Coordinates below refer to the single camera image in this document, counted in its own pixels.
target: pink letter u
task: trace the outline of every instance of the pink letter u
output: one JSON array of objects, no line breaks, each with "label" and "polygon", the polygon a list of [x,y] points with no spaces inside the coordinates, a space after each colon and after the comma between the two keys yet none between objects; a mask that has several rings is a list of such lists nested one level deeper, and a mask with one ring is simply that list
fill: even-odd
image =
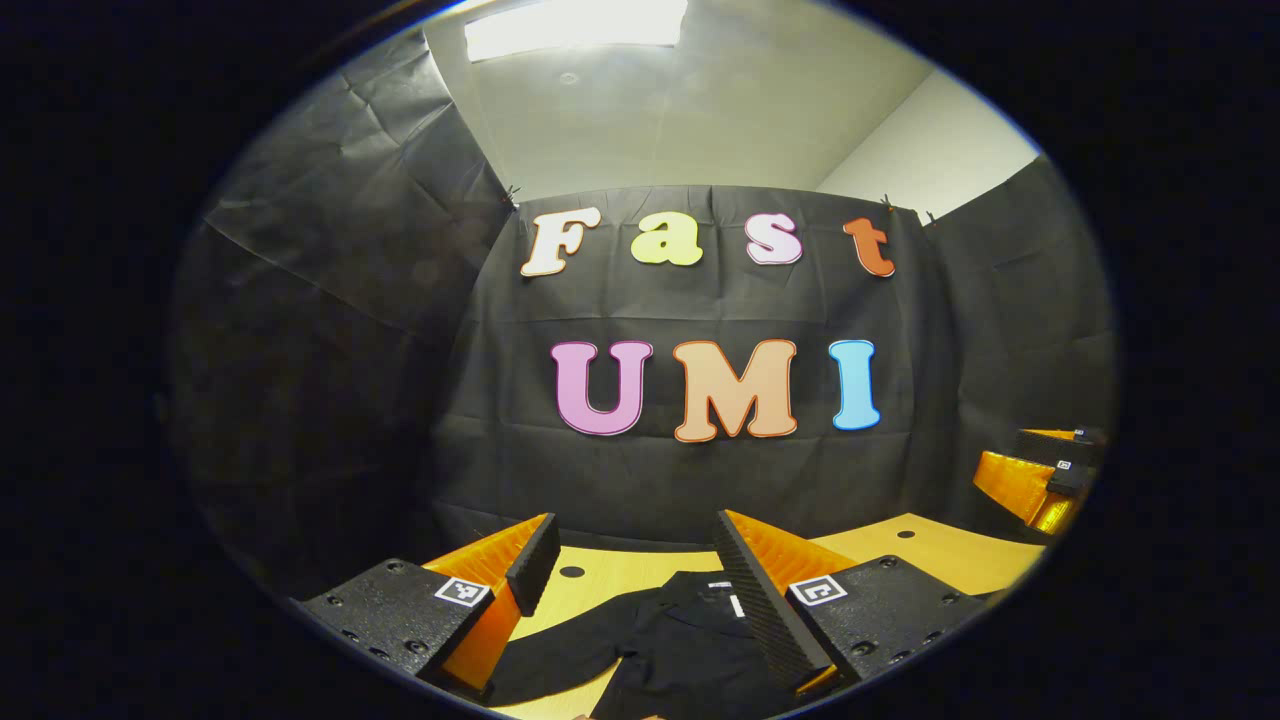
[{"label": "pink letter u", "polygon": [[590,342],[562,342],[552,348],[556,373],[556,405],[561,419],[580,433],[616,436],[631,429],[644,404],[644,361],[653,346],[640,341],[614,342],[609,355],[618,360],[618,406],[609,413],[591,407],[586,397],[588,365],[595,359]]}]

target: wooden table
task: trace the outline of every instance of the wooden table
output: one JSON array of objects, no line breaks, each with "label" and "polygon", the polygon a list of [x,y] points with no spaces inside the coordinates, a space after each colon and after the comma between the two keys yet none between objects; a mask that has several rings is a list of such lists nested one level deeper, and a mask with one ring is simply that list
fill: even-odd
[{"label": "wooden table", "polygon": [[[897,534],[902,530],[915,534],[900,538]],[[1037,544],[969,533],[911,514],[813,538],[813,542],[856,562],[865,562],[882,555],[897,555],[969,594],[988,593],[1011,585],[1043,550]],[[581,568],[585,574],[580,578],[561,575],[559,569],[570,565]],[[677,570],[719,569],[721,562],[714,552],[613,552],[563,547],[538,611],[530,618],[521,618],[511,639],[563,623],[611,597],[660,587]],[[614,662],[594,680],[576,688],[494,710],[520,720],[573,720],[579,715],[589,715],[617,666]]]}]

